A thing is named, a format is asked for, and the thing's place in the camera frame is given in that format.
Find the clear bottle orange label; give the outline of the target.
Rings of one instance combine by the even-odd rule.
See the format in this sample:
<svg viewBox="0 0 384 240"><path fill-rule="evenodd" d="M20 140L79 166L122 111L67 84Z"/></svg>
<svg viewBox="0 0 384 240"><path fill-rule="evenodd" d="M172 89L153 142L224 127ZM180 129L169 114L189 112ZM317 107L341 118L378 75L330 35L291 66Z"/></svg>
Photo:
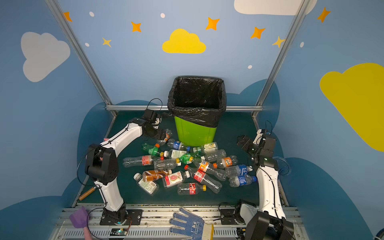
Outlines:
<svg viewBox="0 0 384 240"><path fill-rule="evenodd" d="M165 133L166 135L163 140L157 140L157 144L159 144L160 146L165 145L168 142L168 140L172 138L173 132L170 129L166 129Z"/></svg>

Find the green crushed plastic bottle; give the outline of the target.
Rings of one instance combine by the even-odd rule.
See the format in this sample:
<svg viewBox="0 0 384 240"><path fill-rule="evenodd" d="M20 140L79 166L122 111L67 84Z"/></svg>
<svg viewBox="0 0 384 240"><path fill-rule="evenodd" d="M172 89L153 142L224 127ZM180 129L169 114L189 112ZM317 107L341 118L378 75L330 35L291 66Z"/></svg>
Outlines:
<svg viewBox="0 0 384 240"><path fill-rule="evenodd" d="M155 145L142 144L142 149L151 156L155 156L155 157L164 156L164 152L160 150L159 144L155 144Z"/></svg>

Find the clear bottle red label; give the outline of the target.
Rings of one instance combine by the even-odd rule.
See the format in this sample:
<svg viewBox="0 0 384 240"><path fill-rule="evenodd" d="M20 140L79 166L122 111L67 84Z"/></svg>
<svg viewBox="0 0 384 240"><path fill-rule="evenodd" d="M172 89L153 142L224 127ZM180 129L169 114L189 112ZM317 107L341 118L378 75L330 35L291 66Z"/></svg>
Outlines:
<svg viewBox="0 0 384 240"><path fill-rule="evenodd" d="M164 157L157 157L152 155L145 155L140 157L130 157L123 159L123 166L125 168L136 167L136 166L151 166L156 161L163 161Z"/></svg>

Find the orange label short bottle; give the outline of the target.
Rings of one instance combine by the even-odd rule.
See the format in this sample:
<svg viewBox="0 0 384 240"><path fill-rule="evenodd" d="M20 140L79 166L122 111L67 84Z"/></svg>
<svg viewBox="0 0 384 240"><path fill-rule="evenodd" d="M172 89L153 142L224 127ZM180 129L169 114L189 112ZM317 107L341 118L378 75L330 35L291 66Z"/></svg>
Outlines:
<svg viewBox="0 0 384 240"><path fill-rule="evenodd" d="M225 169L227 167L234 166L237 163L238 163L238 158L232 155L232 156L218 159L215 163L213 163L213 166L214 168L217 168L217 169Z"/></svg>

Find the blue label water bottle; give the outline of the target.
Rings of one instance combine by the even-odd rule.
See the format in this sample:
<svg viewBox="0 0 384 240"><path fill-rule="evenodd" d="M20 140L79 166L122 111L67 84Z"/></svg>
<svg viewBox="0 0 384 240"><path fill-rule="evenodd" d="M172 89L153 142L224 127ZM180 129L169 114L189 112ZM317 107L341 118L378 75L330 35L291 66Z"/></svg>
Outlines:
<svg viewBox="0 0 384 240"><path fill-rule="evenodd" d="M237 177L237 176L243 176L248 174L249 172L253 171L253 167L247 166L247 165L235 165L230 166L225 169L226 175L228 178L230 177Z"/></svg>

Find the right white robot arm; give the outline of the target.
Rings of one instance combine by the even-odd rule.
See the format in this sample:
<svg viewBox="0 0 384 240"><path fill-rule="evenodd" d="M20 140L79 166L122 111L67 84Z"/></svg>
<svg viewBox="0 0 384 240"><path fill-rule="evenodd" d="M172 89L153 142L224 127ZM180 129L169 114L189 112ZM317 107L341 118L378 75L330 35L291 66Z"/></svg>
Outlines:
<svg viewBox="0 0 384 240"><path fill-rule="evenodd" d="M240 206L240 217L247 225L244 239L294 240L294 224L286 219L279 194L279 165L273 158L276 139L259 129L254 140L239 136L237 145L250 155L259 185L259 207L245 202Z"/></svg>

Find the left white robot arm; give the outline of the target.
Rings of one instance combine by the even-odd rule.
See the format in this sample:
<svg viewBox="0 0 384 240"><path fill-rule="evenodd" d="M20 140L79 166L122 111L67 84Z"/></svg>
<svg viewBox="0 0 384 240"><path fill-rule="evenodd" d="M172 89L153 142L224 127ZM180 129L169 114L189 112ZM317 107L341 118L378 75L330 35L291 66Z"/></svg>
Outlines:
<svg viewBox="0 0 384 240"><path fill-rule="evenodd" d="M145 110L141 118L133 118L117 134L100 144L89 146L85 174L98 188L105 206L100 224L123 226L129 224L126 204L121 197L117 177L119 175L119 154L142 135L164 140L166 131L159 128L162 116L153 110Z"/></svg>

